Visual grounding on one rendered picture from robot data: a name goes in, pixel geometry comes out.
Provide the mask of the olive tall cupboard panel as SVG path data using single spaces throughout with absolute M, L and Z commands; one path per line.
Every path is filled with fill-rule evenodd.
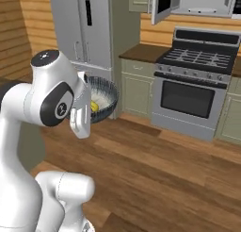
M 129 10 L 129 0 L 110 0 L 112 78 L 121 93 L 120 55 L 139 43 L 140 13 Z

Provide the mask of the olive island cupboard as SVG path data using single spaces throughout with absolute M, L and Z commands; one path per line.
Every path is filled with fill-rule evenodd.
M 28 172 L 43 162 L 45 158 L 45 143 L 38 126 L 22 123 L 18 156 Z

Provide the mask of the olive base cupboard run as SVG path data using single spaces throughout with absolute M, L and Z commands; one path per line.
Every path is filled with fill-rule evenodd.
M 216 138 L 241 145 L 241 77 L 231 79 L 219 117 Z
M 153 99 L 154 65 L 131 59 L 123 59 L 121 62 L 122 110 L 149 118 Z

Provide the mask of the white microwave door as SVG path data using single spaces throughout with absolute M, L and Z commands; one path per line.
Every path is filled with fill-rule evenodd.
M 152 0 L 152 25 L 157 25 L 180 7 L 180 0 Z

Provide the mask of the white microwave oven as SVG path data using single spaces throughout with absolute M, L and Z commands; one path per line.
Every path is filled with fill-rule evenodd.
M 171 12 L 180 15 L 231 18 L 236 0 L 179 0 Z

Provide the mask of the steel stove with oven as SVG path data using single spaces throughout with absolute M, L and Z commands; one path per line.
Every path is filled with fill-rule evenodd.
M 175 27 L 155 62 L 152 124 L 211 141 L 240 43 L 238 31 Z

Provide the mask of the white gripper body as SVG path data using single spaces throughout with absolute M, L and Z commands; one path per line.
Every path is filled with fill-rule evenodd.
M 70 116 L 70 127 L 78 139 L 86 139 L 90 135 L 90 99 L 75 100 Z

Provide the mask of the grey fridge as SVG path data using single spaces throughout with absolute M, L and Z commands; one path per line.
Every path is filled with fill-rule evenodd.
M 111 80 L 109 0 L 50 0 L 58 48 L 78 71 Z

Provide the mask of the dark bowl with white inside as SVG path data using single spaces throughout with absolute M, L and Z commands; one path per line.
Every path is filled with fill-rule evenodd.
M 91 111 L 90 120 L 96 124 L 114 112 L 119 101 L 119 91 L 112 81 L 99 76 L 90 76 L 88 83 L 91 87 L 91 101 L 96 102 L 99 106 L 98 111 Z

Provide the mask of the olive wall cupboard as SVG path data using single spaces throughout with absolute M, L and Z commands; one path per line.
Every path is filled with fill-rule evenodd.
M 134 12 L 151 13 L 152 0 L 129 0 L 129 10 Z

